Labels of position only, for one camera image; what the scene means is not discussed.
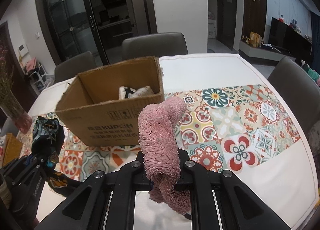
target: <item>pink vase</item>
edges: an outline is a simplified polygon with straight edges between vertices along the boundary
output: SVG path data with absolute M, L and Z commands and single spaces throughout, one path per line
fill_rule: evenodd
M 8 104 L 2 104 L 1 109 L 4 113 L 9 116 L 14 122 L 15 126 L 23 133 L 26 134 L 32 124 L 31 117 L 26 113 L 26 111 L 19 104 L 17 99 L 11 93 L 11 101 Z

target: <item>blue curtain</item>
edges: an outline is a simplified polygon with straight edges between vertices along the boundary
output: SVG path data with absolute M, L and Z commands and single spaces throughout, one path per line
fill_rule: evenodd
M 320 73 L 320 17 L 311 12 L 312 28 L 312 51 L 313 56 L 312 69 Z

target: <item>green cloth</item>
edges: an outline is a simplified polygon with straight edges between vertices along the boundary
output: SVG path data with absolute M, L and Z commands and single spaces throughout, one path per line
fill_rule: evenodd
M 304 64 L 302 68 L 305 72 L 308 73 L 308 75 L 314 82 L 316 82 L 320 78 L 320 75 L 316 71 L 312 70 L 307 64 Z

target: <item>metal screw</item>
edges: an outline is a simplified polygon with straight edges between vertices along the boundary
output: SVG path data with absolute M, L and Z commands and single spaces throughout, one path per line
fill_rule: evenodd
M 137 168 L 141 165 L 141 162 L 140 161 L 133 161 L 131 162 L 131 166 L 134 167 L 134 168 Z
M 186 166 L 187 167 L 193 167 L 195 165 L 194 161 L 186 161 Z
M 222 174 L 225 176 L 225 177 L 231 177 L 233 175 L 232 171 L 231 170 L 228 170 L 228 169 L 225 169 Z
M 103 171 L 102 170 L 97 170 L 94 174 L 93 174 L 93 176 L 94 177 L 96 177 L 96 178 L 100 178 L 100 177 L 102 177 L 103 176 Z

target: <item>marble wall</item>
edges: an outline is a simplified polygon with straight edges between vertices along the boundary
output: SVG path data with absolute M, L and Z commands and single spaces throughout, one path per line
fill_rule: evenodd
M 302 34 L 311 34 L 310 11 L 299 0 L 267 0 L 267 19 L 264 41 L 268 41 L 272 17 L 278 19 L 283 15 L 284 22 L 289 24 L 297 20 L 297 26 Z

